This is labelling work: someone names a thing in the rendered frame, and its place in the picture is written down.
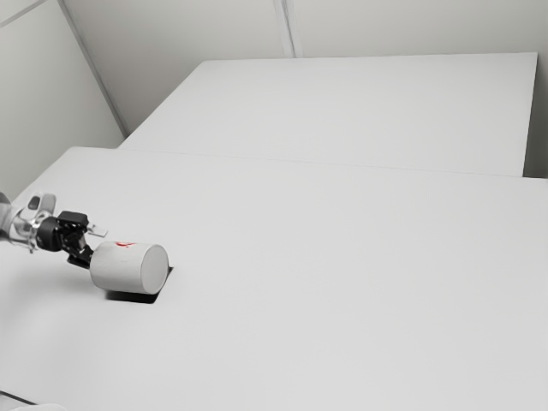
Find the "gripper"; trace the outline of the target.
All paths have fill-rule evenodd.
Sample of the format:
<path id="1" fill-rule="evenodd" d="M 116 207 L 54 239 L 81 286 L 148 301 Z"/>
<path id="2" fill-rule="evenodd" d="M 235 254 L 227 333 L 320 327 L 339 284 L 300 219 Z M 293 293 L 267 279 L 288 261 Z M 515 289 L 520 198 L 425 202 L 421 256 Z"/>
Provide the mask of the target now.
<path id="1" fill-rule="evenodd" d="M 89 269 L 94 251 L 86 243 L 82 231 L 66 235 L 71 229 L 82 229 L 85 233 L 106 237 L 108 230 L 91 223 L 86 214 L 76 211 L 62 211 L 57 217 L 47 217 L 37 230 L 36 242 L 39 248 L 50 252 L 65 251 L 71 265 Z"/>

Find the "white mug with red print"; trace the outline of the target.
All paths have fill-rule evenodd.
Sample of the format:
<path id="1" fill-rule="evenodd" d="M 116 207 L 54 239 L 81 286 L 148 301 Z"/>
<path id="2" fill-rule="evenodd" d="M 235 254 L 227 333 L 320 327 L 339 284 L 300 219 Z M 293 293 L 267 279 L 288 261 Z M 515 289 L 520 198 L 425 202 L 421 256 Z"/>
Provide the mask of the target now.
<path id="1" fill-rule="evenodd" d="M 155 295 L 169 268 L 168 254 L 158 244 L 104 241 L 92 254 L 90 274 L 100 289 Z"/>

